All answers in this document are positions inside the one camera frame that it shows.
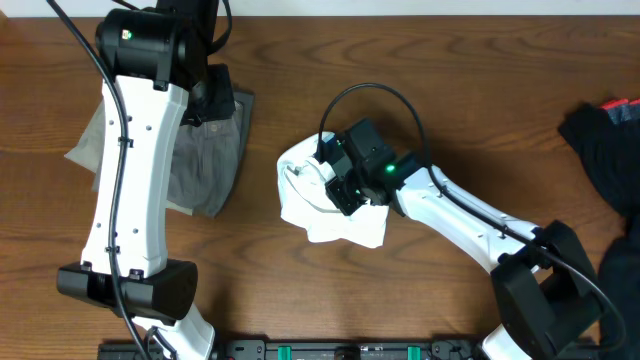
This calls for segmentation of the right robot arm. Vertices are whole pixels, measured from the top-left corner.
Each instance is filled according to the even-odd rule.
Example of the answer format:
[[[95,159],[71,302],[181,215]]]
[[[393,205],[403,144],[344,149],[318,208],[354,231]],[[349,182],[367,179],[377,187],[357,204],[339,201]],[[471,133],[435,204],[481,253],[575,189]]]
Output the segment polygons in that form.
[[[583,333],[605,312],[576,233],[506,215],[450,182],[412,153],[397,156],[363,119],[320,141],[334,175],[329,199],[345,215],[388,206],[447,238],[491,277],[501,323],[479,344],[486,359],[594,359]]]

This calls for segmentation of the white t-shirt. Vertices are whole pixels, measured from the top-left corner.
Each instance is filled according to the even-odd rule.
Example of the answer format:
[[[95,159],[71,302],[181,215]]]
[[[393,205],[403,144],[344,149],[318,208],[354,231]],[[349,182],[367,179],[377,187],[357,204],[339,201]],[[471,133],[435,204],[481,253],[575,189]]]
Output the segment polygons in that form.
[[[325,184],[335,173],[328,163],[315,159],[317,143],[312,135],[277,160],[281,218],[304,229],[311,243],[344,239],[370,249],[382,246],[389,208],[367,203],[344,215],[326,194]]]

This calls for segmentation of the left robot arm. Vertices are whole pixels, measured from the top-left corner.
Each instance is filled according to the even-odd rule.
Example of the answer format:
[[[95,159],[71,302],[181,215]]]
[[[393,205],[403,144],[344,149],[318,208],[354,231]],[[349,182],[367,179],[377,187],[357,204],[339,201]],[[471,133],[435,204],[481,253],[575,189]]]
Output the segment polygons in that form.
[[[121,1],[82,42],[103,79],[103,155],[88,240],[57,288],[121,317],[131,358],[150,358],[153,343],[167,359],[214,355],[214,328],[194,302],[197,267],[169,257],[165,220],[179,128],[235,110],[227,67],[208,61],[228,41],[215,27],[229,13],[226,1]]]

